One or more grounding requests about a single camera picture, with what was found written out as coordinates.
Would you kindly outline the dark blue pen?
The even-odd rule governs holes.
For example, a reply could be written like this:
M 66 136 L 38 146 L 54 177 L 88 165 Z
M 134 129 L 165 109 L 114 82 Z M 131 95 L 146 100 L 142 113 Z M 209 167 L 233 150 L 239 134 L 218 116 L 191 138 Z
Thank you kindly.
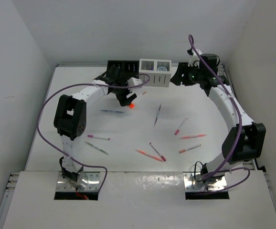
M 162 104 L 160 104 L 160 106 L 158 108 L 158 111 L 157 111 L 157 114 L 156 114 L 156 118 L 155 118 L 155 121 L 154 121 L 154 127 L 157 124 L 157 121 L 158 121 L 158 118 L 159 118 L 159 114 L 160 114 L 160 111 L 161 111 L 161 106 L 162 106 Z

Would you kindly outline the red pen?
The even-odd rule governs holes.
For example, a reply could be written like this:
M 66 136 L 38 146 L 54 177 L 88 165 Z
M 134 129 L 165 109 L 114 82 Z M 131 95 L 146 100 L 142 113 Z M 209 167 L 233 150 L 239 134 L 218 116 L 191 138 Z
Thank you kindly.
M 199 135 L 189 135 L 189 136 L 183 136 L 180 137 L 180 140 L 184 140 L 184 139 L 191 139 L 191 138 L 198 138 L 198 137 L 205 137 L 207 136 L 206 134 L 199 134 Z

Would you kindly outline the green pen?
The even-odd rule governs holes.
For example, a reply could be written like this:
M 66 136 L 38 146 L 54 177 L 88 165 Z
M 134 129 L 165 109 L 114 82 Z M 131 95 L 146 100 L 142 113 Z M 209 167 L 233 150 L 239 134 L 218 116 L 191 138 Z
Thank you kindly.
M 99 147 L 97 147 L 97 146 L 95 146 L 95 145 L 93 145 L 93 144 L 91 144 L 91 143 L 89 143 L 89 142 L 87 142 L 87 141 L 84 141 L 84 143 L 87 144 L 88 146 L 90 146 L 90 147 L 96 149 L 97 151 L 99 151 L 99 152 L 105 154 L 105 155 L 109 155 L 109 153 L 106 152 L 105 150 L 103 150 L 103 149 L 101 149 L 101 148 L 99 148 Z

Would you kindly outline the orange pen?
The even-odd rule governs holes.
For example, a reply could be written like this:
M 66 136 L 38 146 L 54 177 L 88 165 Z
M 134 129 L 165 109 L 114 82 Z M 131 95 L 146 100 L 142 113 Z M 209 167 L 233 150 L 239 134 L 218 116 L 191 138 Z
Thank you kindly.
M 135 151 L 138 152 L 138 153 L 140 153 L 140 154 L 142 154 L 142 155 L 145 155 L 145 156 L 147 156 L 147 157 L 150 157 L 150 158 L 152 158 L 152 159 L 154 159 L 154 160 L 157 160 L 157 161 L 160 161 L 160 162 L 164 162 L 161 158 L 156 157 L 156 156 L 153 156 L 153 155 L 151 155 L 151 154 L 148 154 L 148 153 L 146 153 L 146 152 L 144 152 L 144 151 L 142 151 L 142 150 L 136 149 Z

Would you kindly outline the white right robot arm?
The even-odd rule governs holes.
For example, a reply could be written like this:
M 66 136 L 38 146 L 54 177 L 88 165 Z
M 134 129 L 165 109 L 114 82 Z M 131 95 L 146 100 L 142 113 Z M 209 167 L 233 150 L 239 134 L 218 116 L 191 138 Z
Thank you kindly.
M 218 74 L 219 64 L 220 59 L 215 54 L 190 51 L 189 61 L 179 63 L 170 80 L 176 86 L 198 84 L 217 106 L 229 131 L 222 144 L 222 152 L 202 166 L 203 182 L 223 176 L 242 162 L 259 158 L 266 134 L 265 125 L 256 123 L 240 106 L 228 78 Z

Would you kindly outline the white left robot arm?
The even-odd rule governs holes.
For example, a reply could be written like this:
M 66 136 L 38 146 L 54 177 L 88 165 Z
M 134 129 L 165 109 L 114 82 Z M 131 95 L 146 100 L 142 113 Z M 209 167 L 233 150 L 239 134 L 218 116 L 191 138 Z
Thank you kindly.
M 60 158 L 63 177 L 78 184 L 83 165 L 78 162 L 78 145 L 86 129 L 87 107 L 108 94 L 114 94 L 121 107 L 131 105 L 137 94 L 134 90 L 142 81 L 138 78 L 138 64 L 115 62 L 83 90 L 60 96 L 53 125 L 60 135 L 64 156 Z

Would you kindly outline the black slotted pen holder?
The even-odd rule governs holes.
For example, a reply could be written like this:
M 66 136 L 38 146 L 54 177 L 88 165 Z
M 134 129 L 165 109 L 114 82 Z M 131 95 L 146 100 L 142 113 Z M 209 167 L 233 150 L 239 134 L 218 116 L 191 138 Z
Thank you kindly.
M 108 60 L 106 71 L 108 72 L 112 67 L 121 69 L 127 74 L 138 74 L 139 61 L 121 61 L 121 60 Z

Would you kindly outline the white slotted pen holder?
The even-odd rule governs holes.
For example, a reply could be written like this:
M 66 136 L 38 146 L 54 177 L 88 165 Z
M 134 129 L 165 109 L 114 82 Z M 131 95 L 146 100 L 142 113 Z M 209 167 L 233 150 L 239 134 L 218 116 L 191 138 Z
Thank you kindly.
M 138 77 L 144 83 L 148 79 L 145 74 L 149 75 L 150 79 L 145 86 L 168 88 L 172 75 L 171 64 L 171 60 L 140 59 Z M 159 67 L 166 67 L 168 71 L 157 71 Z

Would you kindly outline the pink capped white marker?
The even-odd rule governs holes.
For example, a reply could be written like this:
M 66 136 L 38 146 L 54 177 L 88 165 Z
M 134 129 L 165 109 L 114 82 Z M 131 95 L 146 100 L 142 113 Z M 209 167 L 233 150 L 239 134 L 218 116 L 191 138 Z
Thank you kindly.
M 184 120 L 183 120 L 183 122 L 180 124 L 180 126 L 177 128 L 177 130 L 175 131 L 175 135 L 177 135 L 179 132 L 180 132 L 180 130 L 182 129 L 182 127 L 184 126 L 184 124 L 186 123 L 188 121 L 188 118 L 185 118 Z

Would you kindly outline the purple capped white marker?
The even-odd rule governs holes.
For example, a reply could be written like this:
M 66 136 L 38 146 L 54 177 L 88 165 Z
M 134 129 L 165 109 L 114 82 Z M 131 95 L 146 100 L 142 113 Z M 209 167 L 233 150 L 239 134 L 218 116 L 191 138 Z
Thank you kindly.
M 101 136 L 95 136 L 95 135 L 87 135 L 87 137 L 94 138 L 94 139 L 99 139 L 99 140 L 105 140 L 105 141 L 109 141 L 110 140 L 109 137 L 101 137 Z

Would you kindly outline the peach capped white marker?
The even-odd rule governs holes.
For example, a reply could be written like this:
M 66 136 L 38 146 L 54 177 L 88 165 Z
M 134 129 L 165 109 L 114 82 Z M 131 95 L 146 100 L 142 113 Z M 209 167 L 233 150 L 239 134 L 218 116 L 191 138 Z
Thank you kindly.
M 179 153 L 181 154 L 181 153 L 184 153 L 184 152 L 187 152 L 187 151 L 196 149 L 196 148 L 198 148 L 198 147 L 200 147 L 200 146 L 201 146 L 201 144 L 196 144 L 196 145 L 190 146 L 190 147 L 188 147 L 188 148 L 179 150 Z

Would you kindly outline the magenta capped white marker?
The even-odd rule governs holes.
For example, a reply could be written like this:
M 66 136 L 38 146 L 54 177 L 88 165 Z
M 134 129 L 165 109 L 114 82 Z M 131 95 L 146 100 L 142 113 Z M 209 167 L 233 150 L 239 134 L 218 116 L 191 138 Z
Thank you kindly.
M 152 143 L 149 144 L 151 148 L 157 153 L 157 155 L 163 160 L 163 162 L 166 162 L 166 158 L 154 147 Z

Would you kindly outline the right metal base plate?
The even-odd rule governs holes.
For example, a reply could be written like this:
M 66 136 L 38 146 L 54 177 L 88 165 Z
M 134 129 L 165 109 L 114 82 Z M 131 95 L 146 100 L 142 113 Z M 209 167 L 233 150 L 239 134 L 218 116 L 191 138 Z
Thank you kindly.
M 227 188 L 225 176 L 211 178 L 208 181 L 202 181 L 200 172 L 184 172 L 183 181 L 186 192 L 214 192 Z

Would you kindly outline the metal base plate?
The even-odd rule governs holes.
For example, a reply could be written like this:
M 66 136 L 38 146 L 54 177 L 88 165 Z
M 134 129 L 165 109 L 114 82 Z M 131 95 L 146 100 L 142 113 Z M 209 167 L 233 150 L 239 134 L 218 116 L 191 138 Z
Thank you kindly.
M 184 172 L 183 181 L 186 192 L 214 192 L 227 188 L 225 176 L 211 178 L 208 181 L 202 181 L 200 172 Z
M 97 192 L 99 190 L 100 172 L 83 172 L 78 176 L 77 181 L 71 181 L 59 173 L 56 191 L 57 192 Z

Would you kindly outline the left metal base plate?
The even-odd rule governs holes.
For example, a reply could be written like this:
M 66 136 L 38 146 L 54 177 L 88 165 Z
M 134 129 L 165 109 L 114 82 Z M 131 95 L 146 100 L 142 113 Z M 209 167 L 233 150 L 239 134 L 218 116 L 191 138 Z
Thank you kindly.
M 56 191 L 57 192 L 97 192 L 99 190 L 100 172 L 83 172 L 78 176 L 77 181 L 71 181 L 59 173 Z

